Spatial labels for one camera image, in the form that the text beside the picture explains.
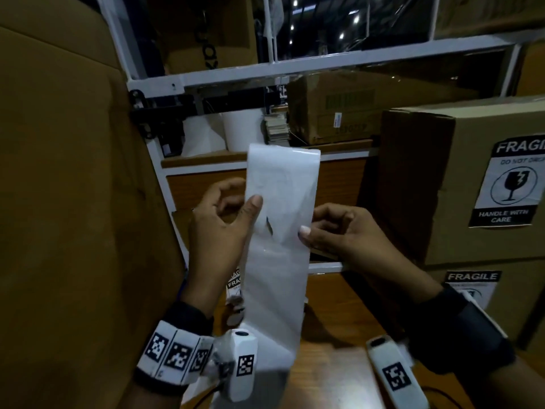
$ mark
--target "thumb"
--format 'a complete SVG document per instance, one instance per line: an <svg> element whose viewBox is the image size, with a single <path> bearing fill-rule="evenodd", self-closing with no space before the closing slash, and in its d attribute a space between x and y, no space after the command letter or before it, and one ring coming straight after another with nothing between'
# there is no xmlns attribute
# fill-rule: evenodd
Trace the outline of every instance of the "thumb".
<svg viewBox="0 0 545 409"><path fill-rule="evenodd" d="M320 228L309 228L302 225L299 228L299 237L306 245L327 251L337 252L341 247L342 235L333 234Z"/></svg>
<svg viewBox="0 0 545 409"><path fill-rule="evenodd" d="M246 203L240 209L236 219L231 224L233 227L238 228L244 234L250 231L253 222L259 215L261 207L263 206L263 197L261 195L254 195L246 201Z"/></svg>

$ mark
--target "finger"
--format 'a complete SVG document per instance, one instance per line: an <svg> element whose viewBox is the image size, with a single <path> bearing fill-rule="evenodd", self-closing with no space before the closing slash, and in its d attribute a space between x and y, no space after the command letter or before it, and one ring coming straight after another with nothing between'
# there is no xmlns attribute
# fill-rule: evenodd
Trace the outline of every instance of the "finger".
<svg viewBox="0 0 545 409"><path fill-rule="evenodd" d="M222 198L217 206L217 214L224 215L236 212L244 204L244 195L229 195Z"/></svg>
<svg viewBox="0 0 545 409"><path fill-rule="evenodd" d="M311 247L326 249L331 253L336 253L341 247L343 236L330 233L320 228L309 228L304 225L299 228L299 238Z"/></svg>
<svg viewBox="0 0 545 409"><path fill-rule="evenodd" d="M244 178L229 178L210 185L204 193L199 206L217 206L220 203L221 193L233 188L240 188L246 183Z"/></svg>
<svg viewBox="0 0 545 409"><path fill-rule="evenodd" d="M259 215L259 211L261 211L262 206L263 197L261 195L254 195L250 197L240 209L231 226L238 228L241 233L247 235L252 228L255 219Z"/></svg>
<svg viewBox="0 0 545 409"><path fill-rule="evenodd" d="M323 229L324 231L329 231L334 233L338 233L338 231L341 229L341 226L339 224L336 224L329 220L320 220L320 221L313 222L311 227Z"/></svg>
<svg viewBox="0 0 545 409"><path fill-rule="evenodd" d="M319 221L323 219L328 219L333 222L342 220L344 215L352 209L351 206L332 204L328 202L314 208L314 216L312 221Z"/></svg>

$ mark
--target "person's right hand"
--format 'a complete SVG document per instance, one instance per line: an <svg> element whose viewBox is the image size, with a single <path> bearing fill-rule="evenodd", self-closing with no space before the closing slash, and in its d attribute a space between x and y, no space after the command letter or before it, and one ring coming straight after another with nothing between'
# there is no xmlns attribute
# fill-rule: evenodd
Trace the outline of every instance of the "person's right hand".
<svg viewBox="0 0 545 409"><path fill-rule="evenodd" d="M352 270L392 282L417 302L441 291L438 282L393 246L365 208L328 203L314 209L312 221L310 229L299 231L308 247L339 255Z"/></svg>

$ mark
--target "barcode label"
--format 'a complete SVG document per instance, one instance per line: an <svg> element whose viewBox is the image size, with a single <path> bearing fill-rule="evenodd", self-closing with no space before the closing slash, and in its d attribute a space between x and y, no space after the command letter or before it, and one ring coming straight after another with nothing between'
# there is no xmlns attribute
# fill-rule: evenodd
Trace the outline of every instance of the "barcode label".
<svg viewBox="0 0 545 409"><path fill-rule="evenodd" d="M334 128L340 128L341 127L341 118L342 118L342 113L341 112L336 112L335 113L335 119L333 119L333 127Z"/></svg>

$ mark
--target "wrist strap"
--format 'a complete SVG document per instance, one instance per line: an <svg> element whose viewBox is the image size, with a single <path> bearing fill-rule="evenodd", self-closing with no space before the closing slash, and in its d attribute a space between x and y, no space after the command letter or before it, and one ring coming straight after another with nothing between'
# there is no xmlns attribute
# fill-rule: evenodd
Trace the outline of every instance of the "wrist strap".
<svg viewBox="0 0 545 409"><path fill-rule="evenodd" d="M208 362L214 337L201 334L211 333L212 325L200 310L176 302L150 336L136 366L135 382L155 393L181 395Z"/></svg>
<svg viewBox="0 0 545 409"><path fill-rule="evenodd" d="M479 378L514 362L513 347L499 326L449 285L403 316L412 355L429 370Z"/></svg>

